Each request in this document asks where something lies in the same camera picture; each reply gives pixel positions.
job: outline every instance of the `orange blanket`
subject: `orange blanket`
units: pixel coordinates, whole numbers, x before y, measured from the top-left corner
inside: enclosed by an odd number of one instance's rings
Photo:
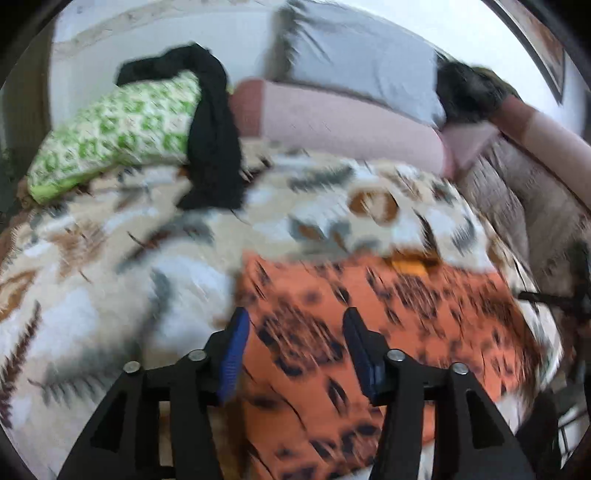
[[[493,400],[532,378],[540,352],[501,276],[441,266],[403,274],[377,257],[311,265],[250,257],[239,304],[246,437],[263,479],[337,478],[374,461],[383,409],[362,395],[342,333],[355,306],[370,330],[424,364],[470,367]],[[434,437],[426,406],[423,441]]]

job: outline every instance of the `metal screw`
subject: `metal screw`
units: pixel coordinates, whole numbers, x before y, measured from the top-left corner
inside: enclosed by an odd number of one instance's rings
[[[406,355],[404,355],[404,352],[402,350],[390,350],[388,351],[388,360],[391,360],[392,362],[401,362],[402,360],[404,360],[406,358]]]
[[[452,370],[459,375],[466,375],[470,370],[467,365],[456,362],[452,365]]]
[[[131,375],[131,374],[134,374],[134,373],[138,372],[140,368],[142,368],[142,366],[140,365],[139,362],[132,361],[132,362],[127,362],[123,366],[123,371],[126,374]]]
[[[193,350],[189,352],[189,360],[192,362],[201,362],[207,358],[205,350]]]

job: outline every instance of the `pillow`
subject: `pillow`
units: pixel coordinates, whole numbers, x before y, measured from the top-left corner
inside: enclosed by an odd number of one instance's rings
[[[118,164],[185,162],[200,98],[191,72],[116,88],[45,138],[27,175],[31,196],[47,203]]]
[[[477,124],[448,122],[441,131],[441,137],[453,156],[456,174],[469,170],[478,155],[498,136],[499,129],[486,121]]]
[[[336,4],[290,0],[284,34],[289,61],[281,81],[352,93],[421,123],[443,125],[437,54],[386,20]]]
[[[238,84],[230,108],[242,137],[356,160],[401,161],[439,176],[455,171],[433,128],[373,103],[250,79]]]

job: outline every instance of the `white patterned blanket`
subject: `white patterned blanket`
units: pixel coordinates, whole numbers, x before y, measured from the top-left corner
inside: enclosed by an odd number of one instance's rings
[[[127,360],[170,364],[223,327],[244,250],[270,259],[361,248],[387,255],[424,249],[427,229],[443,261],[497,266],[509,286],[534,288],[489,224],[437,177],[258,141],[243,148],[251,183],[241,211],[181,214],[174,205],[190,185],[175,168],[127,169],[15,231],[0,277],[0,423],[38,479],[57,475]],[[520,307],[545,349],[545,384],[560,339],[547,309]],[[516,428],[519,393],[504,398],[502,411]],[[218,441],[228,436],[221,423],[214,429]],[[235,478],[231,462],[222,463]]]

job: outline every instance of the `wall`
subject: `wall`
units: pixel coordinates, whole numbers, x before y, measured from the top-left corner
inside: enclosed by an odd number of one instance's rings
[[[4,125],[4,90],[0,89],[0,154],[7,147],[6,145],[6,126]]]
[[[230,79],[273,74],[282,0],[74,0],[56,28],[51,65],[54,124],[113,87],[118,66],[134,57],[197,41],[211,48]],[[537,66],[480,0],[345,0],[424,37],[455,58],[492,68],[523,99],[580,134],[586,85],[568,59],[559,105]]]

